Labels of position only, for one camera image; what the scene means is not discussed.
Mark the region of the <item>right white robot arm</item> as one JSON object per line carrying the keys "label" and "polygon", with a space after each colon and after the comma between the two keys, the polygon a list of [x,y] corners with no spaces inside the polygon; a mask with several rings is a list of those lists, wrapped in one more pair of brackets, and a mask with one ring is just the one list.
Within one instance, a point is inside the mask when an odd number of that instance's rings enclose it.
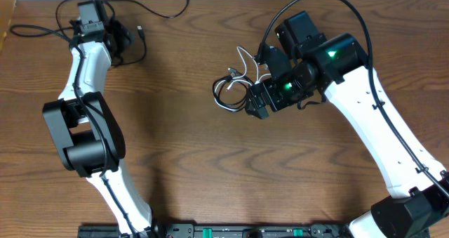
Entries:
{"label": "right white robot arm", "polygon": [[350,34],[332,39],[306,12],[275,30],[279,47],[264,46],[270,78],[251,86],[246,113],[265,119],[320,93],[344,115],[375,160],[389,196],[348,224],[350,237],[427,237],[448,215],[448,172],[422,146],[368,69],[368,56]]}

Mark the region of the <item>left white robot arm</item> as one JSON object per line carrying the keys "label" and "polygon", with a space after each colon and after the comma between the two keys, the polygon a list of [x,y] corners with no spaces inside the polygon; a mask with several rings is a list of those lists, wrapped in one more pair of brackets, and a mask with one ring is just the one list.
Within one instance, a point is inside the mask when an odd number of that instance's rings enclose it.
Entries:
{"label": "left white robot arm", "polygon": [[43,106],[43,117],[62,165],[85,178],[114,214],[117,237],[156,237],[152,209],[127,172],[123,133],[103,96],[112,59],[133,42],[108,3],[85,0],[71,25],[72,65],[58,99]]}

